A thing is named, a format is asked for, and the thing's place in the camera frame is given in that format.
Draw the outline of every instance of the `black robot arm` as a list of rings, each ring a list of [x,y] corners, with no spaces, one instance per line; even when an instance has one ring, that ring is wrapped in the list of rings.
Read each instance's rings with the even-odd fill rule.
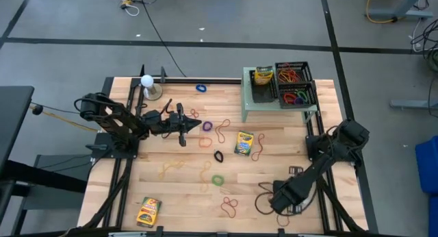
[[[81,102],[80,109],[76,106],[78,101]],[[161,112],[152,110],[138,118],[123,104],[116,103],[101,93],[85,95],[75,101],[75,107],[83,119],[95,121],[111,135],[117,150],[128,150],[136,141],[148,138],[149,134],[166,134],[166,138],[173,132],[179,132],[179,144],[185,146],[184,134],[201,124],[201,121],[186,117],[180,103],[177,104],[177,112],[167,111],[171,101],[172,99]],[[162,120],[164,111],[169,114],[169,118]]]
[[[286,181],[274,181],[271,208],[281,214],[289,205],[299,205],[309,196],[312,184],[318,181],[318,186],[337,207],[351,231],[361,231],[362,229],[351,221],[345,209],[326,186],[322,175],[336,162],[354,162],[360,166],[362,164],[360,151],[367,143],[369,134],[369,131],[357,122],[346,120],[339,124],[331,135],[327,132],[321,136],[307,137],[307,152],[313,164],[300,175],[290,177]]]

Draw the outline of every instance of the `rubber band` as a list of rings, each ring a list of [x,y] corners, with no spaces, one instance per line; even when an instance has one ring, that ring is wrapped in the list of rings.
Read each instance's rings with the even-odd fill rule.
[[[259,134],[259,137],[257,138],[260,145],[260,151],[256,151],[251,155],[251,160],[256,162],[259,160],[260,153],[263,151],[263,145],[260,141],[262,141],[265,138],[265,134]]]
[[[205,85],[203,85],[203,84],[197,84],[196,85],[196,89],[199,92],[206,92],[207,91],[207,87]]]
[[[201,143],[202,143],[202,142],[201,142],[202,140],[210,140],[210,143],[209,143],[208,145],[202,145],[202,144],[201,144]],[[212,140],[211,138],[209,138],[209,137],[202,137],[202,138],[199,138],[198,145],[199,145],[200,148],[208,148],[208,147],[211,146],[211,144],[213,144],[213,140]]]
[[[209,122],[209,121],[204,121],[203,124],[203,131],[204,132],[208,132],[213,128],[213,123]]]
[[[228,217],[229,217],[229,218],[234,218],[235,215],[237,214],[235,208],[237,207],[238,203],[239,203],[239,201],[237,201],[236,199],[230,200],[230,198],[225,197],[225,198],[224,198],[224,203],[222,203],[222,204],[220,205],[220,208],[228,214]],[[224,209],[224,205],[229,205],[229,206],[231,207],[231,209],[233,209],[234,214],[231,215],[230,212],[228,212],[227,210],[225,210],[225,209]]]
[[[221,175],[213,175],[213,177],[211,178],[211,182],[215,186],[221,186],[221,185],[223,185],[225,183],[225,179]]]
[[[163,171],[158,173],[158,178],[160,179],[164,179],[164,177],[166,176],[166,171],[170,168],[176,168],[176,169],[180,169],[184,166],[185,161],[184,160],[180,160],[177,163],[170,163],[168,166],[167,165],[168,162],[163,163]]]
[[[300,76],[298,76],[294,70],[282,70],[280,71],[278,78],[281,83],[296,83],[302,81]]]
[[[206,161],[205,163],[204,163],[204,168],[203,168],[203,170],[199,173],[199,177],[200,177],[200,179],[201,179],[201,181],[202,181],[202,185],[201,185],[201,192],[207,192],[208,191],[208,182],[204,179],[204,177],[203,177],[203,173],[205,172],[205,171],[208,171],[209,169],[211,168],[211,162],[210,161]]]
[[[304,92],[302,92],[302,91],[299,91],[299,92],[297,92],[296,94],[297,94],[297,96],[301,97],[302,100],[304,100],[305,103],[307,103],[308,98],[307,98],[306,93],[304,93]]]
[[[216,135],[218,135],[218,142],[219,143],[221,143],[221,144],[223,144],[223,143],[225,143],[225,135],[222,133],[222,132],[220,132],[220,129],[221,128],[223,128],[223,127],[228,127],[228,126],[230,126],[230,124],[231,124],[231,121],[229,120],[229,119],[225,119],[223,122],[222,122],[222,124],[220,124],[219,126],[217,126],[216,128],[215,128],[215,132],[216,132]],[[219,137],[219,134],[224,138],[224,141],[220,141],[220,137]]]
[[[220,163],[224,162],[224,154],[222,154],[222,152],[220,151],[216,151],[214,154],[214,159]]]
[[[296,105],[303,105],[304,104],[304,99],[302,99],[301,97],[297,97],[294,100],[294,104],[296,104]]]
[[[277,224],[280,226],[280,227],[287,227],[289,224],[290,224],[290,220],[289,220],[289,217],[288,216],[286,216],[286,219],[287,219],[287,223],[285,224],[285,225],[282,225],[282,224],[280,224],[280,221],[279,221],[279,216],[280,215],[277,215],[276,216],[276,222],[277,222]]]
[[[188,115],[187,117],[191,117],[191,116],[193,116],[196,119],[199,117],[199,113],[195,109],[191,109],[190,115]]]
[[[293,104],[295,99],[296,99],[296,95],[294,95],[292,93],[285,93],[283,95],[283,100],[285,101],[285,103]]]

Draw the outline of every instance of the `wooden table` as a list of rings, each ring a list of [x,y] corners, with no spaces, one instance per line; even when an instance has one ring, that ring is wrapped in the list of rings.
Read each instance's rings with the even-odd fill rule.
[[[110,98],[126,103],[130,82],[129,77],[114,78]],[[333,80],[316,80],[316,85],[324,127],[327,130],[342,121],[339,103]],[[257,184],[272,182],[274,179],[287,179],[289,166],[302,166],[306,169],[310,165],[305,148],[307,129],[302,122],[301,113],[250,112],[246,122],[242,123],[240,85],[210,84],[207,85],[205,93],[196,91],[194,84],[162,84],[162,87],[163,97],[158,101],[147,101],[149,106],[143,109],[143,112],[160,110],[168,99],[172,98],[170,109],[176,110],[176,104],[182,103],[186,114],[190,114],[193,108],[199,113],[200,120],[211,121],[214,127],[220,125],[224,119],[229,119],[231,125],[222,128],[226,138],[224,143],[218,142],[214,130],[204,132],[201,126],[195,127],[186,136],[186,147],[179,146],[177,134],[171,134],[167,139],[151,136],[142,141],[131,172],[123,230],[151,230],[138,227],[136,216],[143,198],[152,197],[163,201],[158,221],[152,230],[162,225],[164,231],[170,232],[277,233],[280,227],[276,215],[262,215],[254,207],[255,197],[263,192]],[[134,103],[137,103],[137,98],[138,93],[135,94]],[[256,137],[265,134],[266,137],[262,140],[263,152],[258,162],[233,152],[240,130],[252,132]],[[200,148],[198,141],[201,137],[210,137],[213,140],[212,146]],[[253,151],[259,148],[256,140]],[[216,149],[224,154],[222,164],[213,158]],[[183,167],[170,168],[163,179],[159,178],[165,163],[181,160],[185,161]],[[203,179],[209,183],[203,189],[200,172],[207,161],[211,162],[211,168],[203,173]],[[102,159],[94,166],[78,225],[88,222],[106,199],[113,166],[112,159]],[[333,166],[333,174],[339,200],[358,225],[367,229],[354,168],[347,163],[338,162]],[[224,185],[217,187],[211,184],[213,175],[223,176]],[[220,205],[224,197],[237,199],[239,202],[234,219],[230,219],[228,214],[221,210]],[[327,198],[326,202],[331,229],[335,229],[332,207]],[[262,197],[258,205],[262,210],[270,209],[266,197]],[[290,224],[284,227],[286,232],[323,231],[318,199],[315,199],[302,214],[289,219]],[[113,210],[110,225],[114,225],[115,220],[116,210]],[[281,216],[279,222],[284,224],[287,219]]]

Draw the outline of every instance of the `yellow crayon box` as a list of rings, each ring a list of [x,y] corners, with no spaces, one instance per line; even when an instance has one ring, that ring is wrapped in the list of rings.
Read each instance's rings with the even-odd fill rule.
[[[249,155],[251,153],[251,145],[253,145],[254,134],[240,131],[237,134],[237,144],[234,148],[234,153],[240,155]]]
[[[274,75],[274,69],[272,66],[258,66],[255,68],[254,83],[256,85],[265,85],[269,83]]]
[[[137,225],[141,227],[153,227],[157,221],[158,210],[162,202],[160,200],[145,197],[142,207],[138,212]]]

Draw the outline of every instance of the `concrete floor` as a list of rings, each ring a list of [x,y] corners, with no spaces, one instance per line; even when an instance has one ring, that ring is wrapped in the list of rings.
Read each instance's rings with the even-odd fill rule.
[[[394,6],[399,1],[373,0],[372,5]],[[437,0],[429,1],[429,9],[438,14]],[[0,33],[22,2],[0,0]],[[362,16],[365,2],[328,0],[338,45],[409,49],[416,21],[369,23]],[[270,8],[257,8],[267,3]],[[130,17],[118,8],[118,0],[29,0],[6,35],[52,40],[38,44],[3,37],[0,85],[32,85],[33,101],[72,110],[75,99],[100,91],[105,77],[137,75],[141,64],[148,74],[157,74],[164,66],[169,75],[180,76],[163,47],[77,42],[158,41],[144,10],[138,7],[140,15]],[[321,0],[158,0],[149,12],[165,41],[304,45],[297,50],[269,45],[259,49],[171,47],[189,77],[240,77],[245,66],[308,61],[314,78],[335,80],[342,99]],[[438,121],[426,111],[393,110],[388,103],[390,99],[426,99],[432,73],[419,55],[341,53],[341,59],[355,118],[371,131],[363,154],[378,230],[427,236],[428,199],[420,189],[414,147],[435,135]],[[97,127],[75,115],[68,118]],[[88,153],[84,145],[93,140],[91,132],[28,114],[10,159],[33,164],[37,154]],[[12,200],[1,235],[9,234],[19,203],[20,199]],[[30,212],[23,233],[67,229],[75,225],[78,215],[79,210]]]

